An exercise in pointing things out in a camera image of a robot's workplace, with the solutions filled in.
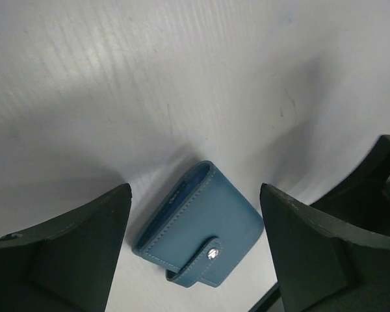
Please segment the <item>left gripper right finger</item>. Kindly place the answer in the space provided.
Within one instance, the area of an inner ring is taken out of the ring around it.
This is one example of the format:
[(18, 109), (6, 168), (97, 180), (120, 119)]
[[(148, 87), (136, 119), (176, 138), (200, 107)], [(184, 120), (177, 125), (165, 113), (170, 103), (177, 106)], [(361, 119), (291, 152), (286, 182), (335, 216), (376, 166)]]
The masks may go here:
[(390, 135), (316, 202), (263, 184), (260, 204), (277, 277), (261, 311), (390, 311)]

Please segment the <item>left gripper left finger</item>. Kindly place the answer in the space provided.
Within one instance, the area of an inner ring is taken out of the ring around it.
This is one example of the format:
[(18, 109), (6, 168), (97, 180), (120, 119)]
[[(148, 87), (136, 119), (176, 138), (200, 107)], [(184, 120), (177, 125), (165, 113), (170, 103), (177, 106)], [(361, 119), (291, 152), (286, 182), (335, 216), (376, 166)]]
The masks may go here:
[(131, 209), (121, 184), (0, 238), (0, 311), (104, 311)]

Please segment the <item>blue leather card holder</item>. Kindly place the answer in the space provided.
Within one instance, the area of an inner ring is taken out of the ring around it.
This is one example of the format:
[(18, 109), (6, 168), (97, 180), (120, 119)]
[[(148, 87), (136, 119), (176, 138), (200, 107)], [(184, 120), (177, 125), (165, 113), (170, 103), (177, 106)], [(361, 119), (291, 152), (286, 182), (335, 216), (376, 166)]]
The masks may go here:
[(185, 288), (218, 287), (264, 230), (261, 215), (211, 162), (182, 176), (144, 224), (132, 251)]

